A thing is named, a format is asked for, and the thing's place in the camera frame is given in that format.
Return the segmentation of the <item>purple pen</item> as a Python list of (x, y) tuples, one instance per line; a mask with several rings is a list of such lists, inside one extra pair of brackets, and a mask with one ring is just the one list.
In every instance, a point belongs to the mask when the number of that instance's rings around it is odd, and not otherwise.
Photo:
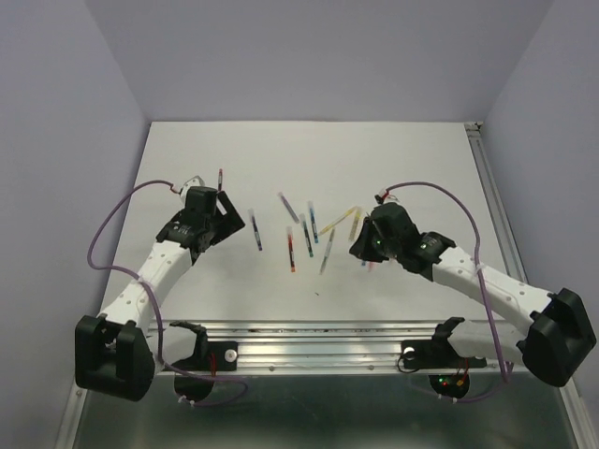
[(255, 237), (255, 240), (256, 240), (257, 249), (260, 252), (262, 252), (263, 251), (263, 246), (262, 246), (262, 241), (261, 241), (259, 229), (258, 229), (258, 226), (257, 226), (255, 211), (254, 211), (254, 209), (249, 209), (248, 212), (249, 212), (249, 216), (250, 216), (251, 225), (252, 225), (252, 228), (253, 228), (254, 237)]

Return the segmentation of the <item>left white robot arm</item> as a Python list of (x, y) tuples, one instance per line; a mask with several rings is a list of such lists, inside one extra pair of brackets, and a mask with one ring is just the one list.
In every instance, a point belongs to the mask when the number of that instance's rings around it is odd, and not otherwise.
[(127, 287), (98, 315), (77, 323), (77, 386), (139, 401), (153, 379), (169, 370), (178, 400), (192, 407), (209, 406), (216, 384), (248, 389), (242, 379), (219, 375), (234, 365), (225, 349), (210, 344), (205, 326), (163, 322), (161, 306), (180, 278), (208, 249), (244, 227), (226, 192), (192, 179), (176, 193), (183, 208), (158, 232), (140, 269), (118, 269), (130, 276)]

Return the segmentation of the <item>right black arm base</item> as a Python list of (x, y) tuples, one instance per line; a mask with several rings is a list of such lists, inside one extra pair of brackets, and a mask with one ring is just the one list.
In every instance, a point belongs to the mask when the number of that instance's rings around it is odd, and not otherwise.
[(470, 369), (483, 369), (488, 363), (485, 357), (460, 356), (450, 346), (449, 337), (464, 318), (451, 317), (438, 325), (427, 340), (406, 340), (396, 361), (397, 370), (412, 374), (423, 369), (450, 369), (449, 374), (430, 374), (432, 390), (441, 398), (464, 400), (469, 392)]

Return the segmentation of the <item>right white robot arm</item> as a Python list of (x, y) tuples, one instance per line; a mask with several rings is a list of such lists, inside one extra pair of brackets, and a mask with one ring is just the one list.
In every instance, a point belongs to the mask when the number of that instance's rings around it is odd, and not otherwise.
[(449, 369), (474, 358), (495, 359), (521, 365), (543, 383), (563, 387), (596, 345), (578, 294), (566, 288), (552, 293), (477, 264), (453, 240), (419, 232), (396, 203), (373, 209), (349, 253), (366, 262), (395, 260), (406, 271), (502, 317), (494, 325), (447, 319), (429, 339), (410, 343), (408, 369)]

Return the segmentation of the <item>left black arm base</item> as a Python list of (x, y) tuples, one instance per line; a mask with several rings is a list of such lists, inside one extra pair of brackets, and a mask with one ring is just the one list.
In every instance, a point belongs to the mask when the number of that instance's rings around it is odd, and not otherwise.
[[(192, 407), (216, 407), (227, 405), (242, 398), (248, 391), (248, 385), (243, 379), (220, 375), (222, 372), (232, 372), (237, 369), (239, 344), (234, 340), (210, 341), (207, 329), (202, 325), (186, 321), (175, 321), (166, 329), (169, 336), (175, 329), (186, 330), (190, 337), (195, 336), (193, 351), (189, 356), (176, 355), (169, 370), (176, 373), (174, 390), (179, 402), (188, 403)], [(234, 397), (207, 401), (216, 383), (239, 384), (241, 391)]]

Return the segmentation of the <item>yellow pen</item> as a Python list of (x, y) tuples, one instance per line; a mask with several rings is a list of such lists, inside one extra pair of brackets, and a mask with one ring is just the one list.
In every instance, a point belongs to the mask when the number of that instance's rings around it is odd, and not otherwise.
[(358, 234), (358, 225), (359, 225), (360, 219), (361, 219), (361, 213), (362, 213), (361, 207), (355, 207), (352, 226), (351, 226), (350, 234), (348, 237), (348, 240), (350, 242), (353, 242), (356, 240), (356, 237)]
[(345, 220), (346, 218), (348, 218), (350, 215), (352, 215), (353, 213), (355, 213), (359, 209), (360, 209), (360, 207), (354, 206), (354, 207), (350, 208), (349, 210), (345, 211), (340, 217), (336, 218), (330, 224), (328, 224), (325, 227), (323, 227), (318, 232), (318, 236), (323, 236), (323, 235), (327, 234), (335, 226), (337, 226), (338, 224), (340, 224), (343, 220)]

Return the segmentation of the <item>green white pen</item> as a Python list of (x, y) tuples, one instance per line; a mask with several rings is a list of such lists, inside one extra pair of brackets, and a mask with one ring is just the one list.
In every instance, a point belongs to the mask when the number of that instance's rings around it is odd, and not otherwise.
[(331, 250), (332, 250), (332, 246), (333, 246), (333, 241), (334, 241), (334, 237), (335, 237), (335, 233), (336, 233), (336, 229), (333, 227), (331, 228), (330, 232), (329, 232), (329, 239), (325, 248), (325, 252), (323, 255), (323, 260), (319, 269), (319, 275), (323, 275), (327, 266), (327, 263), (329, 261), (329, 257), (331, 254)]

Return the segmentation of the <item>dark green pen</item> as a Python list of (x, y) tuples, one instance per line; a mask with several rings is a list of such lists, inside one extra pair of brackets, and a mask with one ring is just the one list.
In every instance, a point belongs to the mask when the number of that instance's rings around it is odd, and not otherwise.
[(304, 235), (304, 239), (305, 239), (305, 244), (306, 244), (306, 248), (307, 248), (307, 251), (308, 251), (308, 255), (309, 255), (309, 257), (312, 258), (312, 257), (314, 257), (314, 250), (313, 250), (312, 242), (311, 242), (311, 239), (310, 239), (310, 232), (309, 232), (309, 229), (308, 229), (307, 220), (306, 220), (305, 214), (303, 214), (303, 213), (301, 213), (299, 215), (299, 217), (300, 217), (299, 220), (300, 220), (302, 232), (303, 232), (303, 235)]

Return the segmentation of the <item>aluminium front rail frame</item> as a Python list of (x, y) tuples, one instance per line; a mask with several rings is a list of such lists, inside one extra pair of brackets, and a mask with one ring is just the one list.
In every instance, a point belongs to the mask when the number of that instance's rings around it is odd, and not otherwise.
[[(390, 373), (406, 340), (427, 340), (435, 328), (383, 323), (363, 327), (354, 323), (283, 323), (251, 326), (213, 324), (206, 327), (210, 341), (239, 344), (237, 369), (222, 372), (233, 377), (295, 374)], [(487, 359), (487, 367), (503, 360)]]

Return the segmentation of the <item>aluminium right side rail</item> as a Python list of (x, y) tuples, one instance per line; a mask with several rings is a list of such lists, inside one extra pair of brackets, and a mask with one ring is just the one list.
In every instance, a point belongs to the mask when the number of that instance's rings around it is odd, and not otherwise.
[(520, 281), (527, 282), (528, 278), (520, 258), (511, 224), (485, 152), (481, 128), (482, 124), (477, 122), (464, 124), (507, 274)]

